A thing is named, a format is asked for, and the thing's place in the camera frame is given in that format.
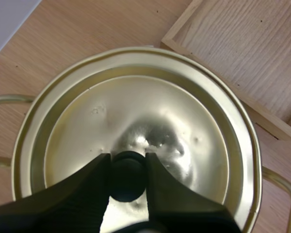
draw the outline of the wooden surface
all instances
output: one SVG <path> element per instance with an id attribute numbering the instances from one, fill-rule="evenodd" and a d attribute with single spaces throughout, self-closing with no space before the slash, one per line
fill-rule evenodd
<path id="1" fill-rule="evenodd" d="M 92 54 L 155 45 L 190 0 L 44 0 L 0 53 L 0 94 L 37 95 L 58 73 Z M 27 105 L 0 106 L 0 156 L 11 157 Z M 262 160 L 291 181 L 291 142 L 257 128 Z M 12 200 L 11 172 L 0 168 L 0 204 Z M 255 233 L 284 232 L 290 199 L 265 183 Z"/>
<path id="2" fill-rule="evenodd" d="M 291 134 L 291 0 L 194 0 L 165 41 Z"/>

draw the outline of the wooden frame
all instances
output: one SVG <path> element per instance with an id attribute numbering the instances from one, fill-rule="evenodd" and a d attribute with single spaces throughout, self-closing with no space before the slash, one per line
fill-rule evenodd
<path id="1" fill-rule="evenodd" d="M 193 13 L 198 9 L 203 0 L 193 0 L 188 8 L 184 11 L 181 17 L 176 21 L 168 33 L 161 41 L 161 48 L 173 50 L 179 54 L 182 54 L 192 60 L 197 61 L 201 65 L 205 66 L 209 70 L 207 65 L 201 61 L 198 57 L 194 56 L 190 51 L 186 50 L 183 46 L 179 45 L 174 37 L 184 26 L 184 24 L 190 19 Z M 246 93 L 239 91 L 233 84 L 221 78 L 229 88 L 236 94 L 236 96 L 243 102 L 251 119 L 258 125 L 263 127 L 277 139 L 291 140 L 291 126 L 281 120 L 279 117 L 272 114 L 266 107 L 262 106 L 256 100 L 252 99 Z"/>

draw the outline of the metal lid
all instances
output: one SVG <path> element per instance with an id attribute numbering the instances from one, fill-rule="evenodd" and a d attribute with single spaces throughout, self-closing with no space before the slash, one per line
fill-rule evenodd
<path id="1" fill-rule="evenodd" d="M 102 152 L 156 152 L 193 191 L 224 204 L 249 229 L 260 202 L 259 146 L 231 91 L 170 51 L 123 48 L 89 57 L 37 97 L 14 153 L 18 199 L 73 174 Z M 110 199 L 102 232 L 146 220 L 145 194 Z"/>

